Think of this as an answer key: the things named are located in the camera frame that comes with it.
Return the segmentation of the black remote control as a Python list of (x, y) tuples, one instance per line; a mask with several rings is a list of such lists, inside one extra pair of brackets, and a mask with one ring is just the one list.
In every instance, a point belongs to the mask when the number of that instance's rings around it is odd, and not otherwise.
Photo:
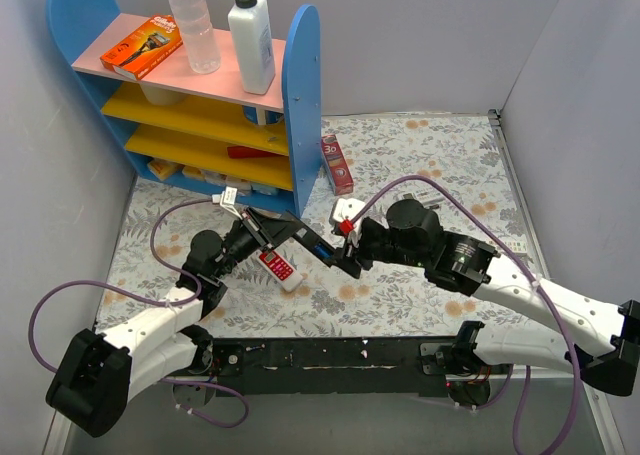
[[(316, 246), (322, 245), (327, 248), (330, 252), (329, 257), (322, 257), (317, 251)], [(308, 227), (306, 236), (304, 237), (304, 244), (301, 245), (304, 247), (309, 253), (314, 255), (319, 261), (321, 261), (325, 266), (332, 267), (335, 266), (336, 262), (336, 249), (326, 240), (324, 240), (320, 235), (318, 235), (315, 231)]]

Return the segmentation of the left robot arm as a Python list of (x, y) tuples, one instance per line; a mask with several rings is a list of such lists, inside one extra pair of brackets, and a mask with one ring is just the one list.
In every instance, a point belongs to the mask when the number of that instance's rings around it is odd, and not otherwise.
[(197, 233), (168, 294), (128, 321), (101, 333), (77, 333), (60, 362), (45, 401), (93, 437), (107, 433), (130, 399), (165, 376), (185, 369), (205, 373), (211, 342), (198, 322), (226, 292), (222, 277), (256, 251), (274, 249), (306, 231), (291, 213), (279, 218), (251, 208), (221, 236)]

